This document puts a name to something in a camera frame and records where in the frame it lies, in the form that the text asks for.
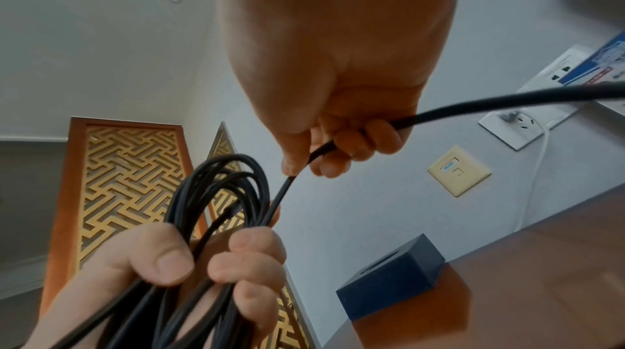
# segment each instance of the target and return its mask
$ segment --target person's left hand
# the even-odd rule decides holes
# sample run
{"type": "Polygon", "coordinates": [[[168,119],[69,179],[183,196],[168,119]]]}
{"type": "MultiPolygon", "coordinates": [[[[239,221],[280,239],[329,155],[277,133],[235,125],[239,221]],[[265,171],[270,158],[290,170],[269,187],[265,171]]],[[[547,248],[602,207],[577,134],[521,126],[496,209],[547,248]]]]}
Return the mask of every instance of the person's left hand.
{"type": "MultiPolygon", "coordinates": [[[[57,295],[24,349],[49,348],[124,292],[137,277],[159,286],[184,282],[184,298],[207,274],[218,284],[198,302],[178,336],[206,313],[223,283],[236,283],[232,296],[241,315],[255,324],[256,346],[276,325],[276,297],[286,281],[285,260],[282,241],[267,227],[215,235],[193,265],[191,252],[173,225],[141,225],[114,236],[95,252],[57,295]]],[[[104,324],[75,348],[94,348],[103,328],[104,324]]],[[[210,339],[204,347],[210,347],[210,339]]]]}

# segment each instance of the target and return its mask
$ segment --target wooden frame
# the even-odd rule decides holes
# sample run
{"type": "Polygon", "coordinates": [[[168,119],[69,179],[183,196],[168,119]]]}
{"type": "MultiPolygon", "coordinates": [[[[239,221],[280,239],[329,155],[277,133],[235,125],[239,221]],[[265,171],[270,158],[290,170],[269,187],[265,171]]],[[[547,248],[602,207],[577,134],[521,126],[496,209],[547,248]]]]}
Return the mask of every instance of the wooden frame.
{"type": "MultiPolygon", "coordinates": [[[[41,317],[48,310],[54,297],[61,291],[67,282],[76,274],[78,239],[77,220],[80,212],[83,170],[85,168],[85,151],[88,126],[110,126],[120,128],[148,128],[155,130],[171,130],[176,133],[176,145],[180,153],[180,163],[185,176],[193,172],[193,164],[189,157],[189,150],[184,141],[184,131],[181,126],[168,124],[153,124],[146,122],[127,122],[115,120],[84,119],[72,117],[70,121],[69,140],[63,174],[61,190],[57,199],[57,214],[50,240],[48,267],[39,308],[41,317]]],[[[204,214],[198,220],[200,232],[208,229],[204,214]]]]}

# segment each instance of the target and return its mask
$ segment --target dark blue tissue box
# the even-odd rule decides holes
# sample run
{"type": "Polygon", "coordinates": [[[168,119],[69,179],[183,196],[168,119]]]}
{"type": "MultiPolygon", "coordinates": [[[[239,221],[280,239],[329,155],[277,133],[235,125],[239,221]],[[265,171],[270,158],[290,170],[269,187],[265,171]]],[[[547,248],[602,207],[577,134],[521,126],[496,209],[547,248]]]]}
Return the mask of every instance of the dark blue tissue box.
{"type": "Polygon", "coordinates": [[[421,234],[358,271],[337,290],[350,320],[417,296],[436,285],[445,259],[421,234]]]}

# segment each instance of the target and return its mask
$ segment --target coiled black cable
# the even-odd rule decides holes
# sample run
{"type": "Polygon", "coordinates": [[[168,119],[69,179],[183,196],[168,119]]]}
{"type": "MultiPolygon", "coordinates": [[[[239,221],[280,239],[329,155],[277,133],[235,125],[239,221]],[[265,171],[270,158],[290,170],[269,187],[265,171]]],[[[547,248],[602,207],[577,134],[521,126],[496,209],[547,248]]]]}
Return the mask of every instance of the coiled black cable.
{"type": "MultiPolygon", "coordinates": [[[[548,89],[464,102],[394,120],[391,125],[401,130],[424,122],[484,111],[613,99],[625,99],[625,82],[548,89]]],[[[335,149],[333,142],[324,144],[311,154],[309,163],[335,149]]],[[[211,235],[240,210],[245,215],[245,227],[269,225],[294,180],[295,176],[288,177],[270,202],[267,178],[253,158],[242,154],[211,158],[182,181],[171,199],[165,221],[175,225],[189,243],[198,218],[220,190],[230,191],[237,197],[237,201],[225,208],[193,248],[193,256],[197,260],[211,235]],[[227,165],[234,161],[246,165],[249,171],[228,169],[227,165]]],[[[175,340],[184,320],[213,284],[210,279],[204,280],[176,308],[179,286],[162,288],[139,279],[51,349],[71,348],[107,318],[110,319],[98,342],[98,349],[200,349],[211,331],[214,331],[213,349],[249,348],[253,326],[239,314],[232,300],[232,284],[224,285],[210,310],[183,337],[175,340]]]]}

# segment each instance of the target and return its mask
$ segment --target brown wooden desk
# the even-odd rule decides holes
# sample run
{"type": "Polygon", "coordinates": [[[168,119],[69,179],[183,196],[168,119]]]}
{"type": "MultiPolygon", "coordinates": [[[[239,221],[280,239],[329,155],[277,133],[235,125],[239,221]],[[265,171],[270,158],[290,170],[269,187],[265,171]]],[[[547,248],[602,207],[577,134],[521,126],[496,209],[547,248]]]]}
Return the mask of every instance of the brown wooden desk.
{"type": "Polygon", "coordinates": [[[435,289],[346,322],[324,348],[624,343],[625,185],[452,261],[435,289]]]}

